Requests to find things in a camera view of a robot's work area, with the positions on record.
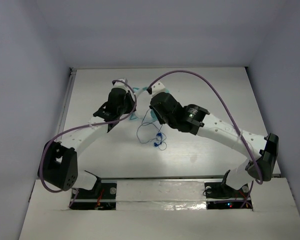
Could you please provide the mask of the teal cat ear headphones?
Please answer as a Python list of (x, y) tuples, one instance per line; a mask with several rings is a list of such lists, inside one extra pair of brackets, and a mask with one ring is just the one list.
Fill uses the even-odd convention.
[(150, 109), (151, 95), (147, 92), (147, 87), (134, 87), (137, 97), (137, 106), (135, 112), (130, 116), (130, 121), (144, 121), (144, 122), (153, 122), (157, 121), (157, 117), (153, 110)]

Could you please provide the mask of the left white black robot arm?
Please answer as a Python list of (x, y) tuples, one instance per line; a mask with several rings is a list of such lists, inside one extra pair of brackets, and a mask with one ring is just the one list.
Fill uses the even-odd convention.
[(90, 197), (101, 193), (98, 177), (78, 168), (78, 158), (97, 139), (108, 134), (136, 110), (134, 90), (121, 83), (114, 85), (108, 100), (92, 115), (86, 125), (59, 133), (43, 149), (38, 177), (51, 193), (71, 189), (84, 190)]

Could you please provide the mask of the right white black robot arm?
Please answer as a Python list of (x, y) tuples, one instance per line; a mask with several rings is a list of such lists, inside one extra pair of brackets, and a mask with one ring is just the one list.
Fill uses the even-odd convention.
[(230, 199), (258, 180), (269, 182), (273, 177), (279, 151), (279, 138), (270, 133), (267, 136), (237, 130), (207, 109), (195, 104), (182, 106), (171, 94), (156, 93), (150, 101), (159, 123), (168, 125), (182, 133), (216, 141), (246, 156), (246, 161), (233, 170), (228, 170), (221, 182), (206, 184), (205, 195), (212, 199)]

